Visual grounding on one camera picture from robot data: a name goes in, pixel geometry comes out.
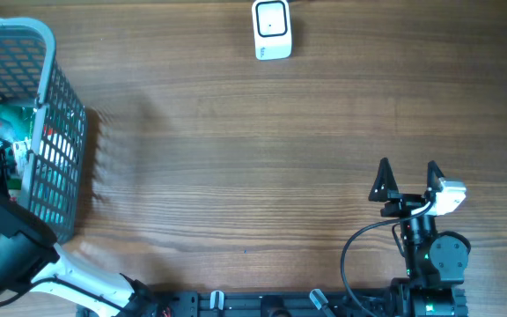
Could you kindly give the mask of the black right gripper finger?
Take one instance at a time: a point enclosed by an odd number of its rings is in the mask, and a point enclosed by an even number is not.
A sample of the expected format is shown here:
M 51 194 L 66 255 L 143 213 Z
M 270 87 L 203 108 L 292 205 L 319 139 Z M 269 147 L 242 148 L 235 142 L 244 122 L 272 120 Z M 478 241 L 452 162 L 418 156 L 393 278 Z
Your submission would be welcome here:
M 431 160 L 427 165 L 427 190 L 429 192 L 441 191 L 441 181 L 444 180 L 444 177 L 438 164 Z
M 388 158 L 382 158 L 368 200 L 371 202 L 388 202 L 398 198 L 399 189 L 393 176 L 393 170 Z

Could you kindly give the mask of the green gloves package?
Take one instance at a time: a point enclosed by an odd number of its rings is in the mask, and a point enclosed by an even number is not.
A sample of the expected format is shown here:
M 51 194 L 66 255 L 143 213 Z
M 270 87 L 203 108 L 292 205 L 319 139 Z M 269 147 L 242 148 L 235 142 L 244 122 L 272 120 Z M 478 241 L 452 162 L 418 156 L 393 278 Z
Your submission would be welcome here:
M 12 143 L 9 158 L 14 163 L 8 180 L 10 199 L 17 200 L 32 147 L 36 110 L 20 105 L 0 104 L 0 137 Z

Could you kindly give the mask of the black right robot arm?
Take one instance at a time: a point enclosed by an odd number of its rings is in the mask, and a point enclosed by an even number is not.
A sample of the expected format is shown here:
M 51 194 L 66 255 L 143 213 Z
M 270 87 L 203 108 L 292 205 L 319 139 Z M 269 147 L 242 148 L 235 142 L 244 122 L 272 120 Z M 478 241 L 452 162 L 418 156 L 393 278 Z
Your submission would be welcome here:
M 462 181 L 444 176 L 437 163 L 428 163 L 422 194 L 399 191 L 389 160 L 378 165 L 369 200 L 383 203 L 381 217 L 400 227 L 395 243 L 404 258 L 407 276 L 395 278 L 386 289 L 383 316 L 466 316 L 464 283 L 471 244 L 456 232 L 439 232 L 435 220 L 454 212 L 466 199 Z

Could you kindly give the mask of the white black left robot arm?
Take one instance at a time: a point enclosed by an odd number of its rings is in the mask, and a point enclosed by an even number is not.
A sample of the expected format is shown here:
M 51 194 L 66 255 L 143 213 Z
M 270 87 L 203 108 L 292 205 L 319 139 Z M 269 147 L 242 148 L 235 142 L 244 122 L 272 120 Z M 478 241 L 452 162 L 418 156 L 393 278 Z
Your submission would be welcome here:
M 10 147 L 0 140 L 0 294 L 12 293 L 0 307 L 29 292 L 42 292 L 77 304 L 80 316 L 167 316 L 168 305 L 147 285 L 68 253 L 46 223 L 10 200 Z

